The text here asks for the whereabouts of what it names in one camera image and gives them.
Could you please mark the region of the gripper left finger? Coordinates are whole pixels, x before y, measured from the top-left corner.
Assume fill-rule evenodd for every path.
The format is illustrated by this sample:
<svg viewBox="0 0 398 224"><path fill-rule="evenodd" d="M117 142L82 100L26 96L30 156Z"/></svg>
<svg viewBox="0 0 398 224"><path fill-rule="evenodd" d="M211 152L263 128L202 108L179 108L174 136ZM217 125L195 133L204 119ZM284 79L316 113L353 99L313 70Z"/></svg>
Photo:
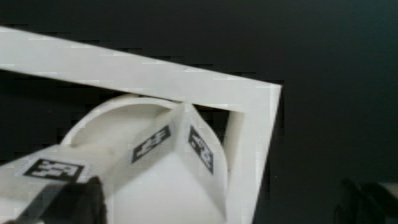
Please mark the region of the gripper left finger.
<svg viewBox="0 0 398 224"><path fill-rule="evenodd" d="M99 178L92 177L85 183L48 184L14 224L106 224Z"/></svg>

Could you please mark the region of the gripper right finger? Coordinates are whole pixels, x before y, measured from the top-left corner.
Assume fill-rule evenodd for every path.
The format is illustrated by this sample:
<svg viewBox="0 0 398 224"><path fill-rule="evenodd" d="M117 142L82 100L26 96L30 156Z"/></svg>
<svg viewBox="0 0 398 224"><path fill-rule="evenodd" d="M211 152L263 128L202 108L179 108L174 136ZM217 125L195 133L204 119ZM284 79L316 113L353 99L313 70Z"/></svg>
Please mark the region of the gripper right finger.
<svg viewBox="0 0 398 224"><path fill-rule="evenodd" d="M398 182L341 180L334 224L398 224Z"/></svg>

